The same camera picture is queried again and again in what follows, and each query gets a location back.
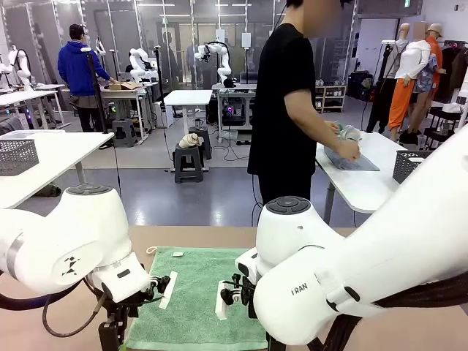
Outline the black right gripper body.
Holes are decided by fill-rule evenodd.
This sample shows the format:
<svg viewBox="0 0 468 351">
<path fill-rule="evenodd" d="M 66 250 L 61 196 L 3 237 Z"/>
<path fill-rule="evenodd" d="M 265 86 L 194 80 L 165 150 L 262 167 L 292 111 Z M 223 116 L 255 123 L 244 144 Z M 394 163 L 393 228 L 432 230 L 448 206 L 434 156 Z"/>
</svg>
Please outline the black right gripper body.
<svg viewBox="0 0 468 351">
<path fill-rule="evenodd" d="M 246 280 L 246 286 L 248 287 L 248 315 L 249 318 L 256 318 L 256 312 L 254 310 L 254 302 L 253 302 L 253 297 L 254 297 L 254 291 L 255 291 L 255 285 L 252 284 L 248 279 Z"/>
</svg>

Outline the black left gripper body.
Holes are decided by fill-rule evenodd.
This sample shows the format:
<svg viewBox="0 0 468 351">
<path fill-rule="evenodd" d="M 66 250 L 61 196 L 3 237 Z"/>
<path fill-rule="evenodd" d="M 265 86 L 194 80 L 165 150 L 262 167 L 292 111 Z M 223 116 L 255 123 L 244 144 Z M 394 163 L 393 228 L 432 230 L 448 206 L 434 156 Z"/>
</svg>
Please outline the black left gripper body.
<svg viewBox="0 0 468 351">
<path fill-rule="evenodd" d="M 109 318 L 112 322 L 127 324 L 128 318 L 138 318 L 140 303 L 109 303 Z"/>
</svg>

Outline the person's right hand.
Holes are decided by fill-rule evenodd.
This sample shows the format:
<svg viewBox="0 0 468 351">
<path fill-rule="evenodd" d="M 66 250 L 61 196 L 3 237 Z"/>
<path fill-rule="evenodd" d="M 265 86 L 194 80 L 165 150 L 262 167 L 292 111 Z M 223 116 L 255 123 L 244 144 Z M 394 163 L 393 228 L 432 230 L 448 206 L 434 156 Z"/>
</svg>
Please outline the person's right hand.
<svg viewBox="0 0 468 351">
<path fill-rule="evenodd" d="M 354 140 L 340 140 L 336 153 L 342 158 L 350 161 L 359 159 L 361 152 L 359 145 Z"/>
</svg>

